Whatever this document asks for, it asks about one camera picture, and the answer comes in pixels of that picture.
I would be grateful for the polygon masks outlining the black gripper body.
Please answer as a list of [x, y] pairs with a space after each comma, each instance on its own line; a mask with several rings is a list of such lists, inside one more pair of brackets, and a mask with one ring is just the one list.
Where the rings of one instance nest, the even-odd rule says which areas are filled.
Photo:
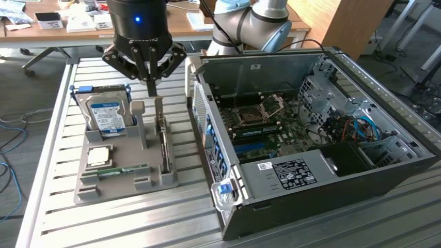
[[150, 61], [150, 50], [155, 47], [156, 59], [160, 60], [172, 46], [167, 1], [107, 1], [107, 4], [115, 29], [116, 49], [135, 60], [135, 45], [144, 61]]

